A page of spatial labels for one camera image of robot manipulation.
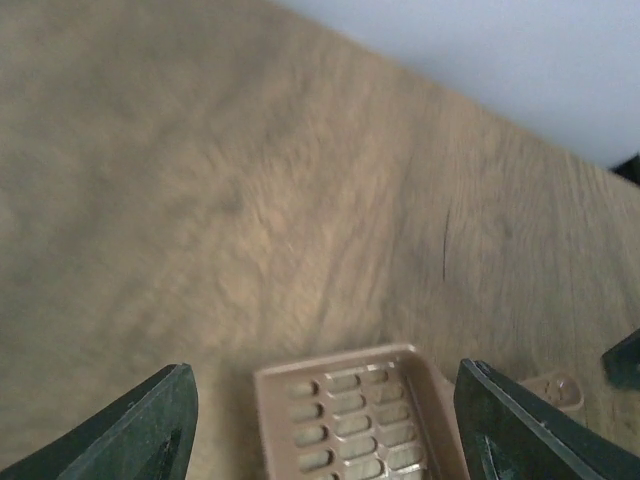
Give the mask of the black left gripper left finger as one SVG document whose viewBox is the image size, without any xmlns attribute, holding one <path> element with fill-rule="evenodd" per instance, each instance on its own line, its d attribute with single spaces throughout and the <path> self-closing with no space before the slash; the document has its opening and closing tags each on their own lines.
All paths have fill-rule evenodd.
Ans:
<svg viewBox="0 0 640 480">
<path fill-rule="evenodd" d="M 198 419 L 188 364 L 171 364 L 54 442 L 1 471 L 3 479 L 184 479 Z"/>
</svg>

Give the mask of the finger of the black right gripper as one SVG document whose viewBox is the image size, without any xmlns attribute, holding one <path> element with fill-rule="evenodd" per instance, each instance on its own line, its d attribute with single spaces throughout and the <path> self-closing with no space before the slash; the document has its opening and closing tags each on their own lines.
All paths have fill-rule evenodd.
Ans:
<svg viewBox="0 0 640 480">
<path fill-rule="evenodd" d="M 618 342 L 601 356 L 607 381 L 617 389 L 638 389 L 640 385 L 640 330 Z"/>
</svg>

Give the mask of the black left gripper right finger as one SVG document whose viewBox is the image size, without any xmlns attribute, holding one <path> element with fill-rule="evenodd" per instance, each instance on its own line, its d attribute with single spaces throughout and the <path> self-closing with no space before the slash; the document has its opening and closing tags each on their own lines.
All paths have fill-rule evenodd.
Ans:
<svg viewBox="0 0 640 480">
<path fill-rule="evenodd" d="M 637 479 L 639 458 L 482 361 L 463 359 L 454 408 L 472 479 Z"/>
</svg>

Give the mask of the brown slotted plastic scoop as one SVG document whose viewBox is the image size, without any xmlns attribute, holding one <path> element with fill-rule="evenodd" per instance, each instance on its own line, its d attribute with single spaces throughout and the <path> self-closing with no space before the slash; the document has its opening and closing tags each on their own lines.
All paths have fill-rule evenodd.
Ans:
<svg viewBox="0 0 640 480">
<path fill-rule="evenodd" d="M 472 479 L 456 379 L 411 345 L 272 366 L 254 381 L 272 479 Z M 519 385 L 565 415 L 579 402 L 561 377 Z"/>
</svg>

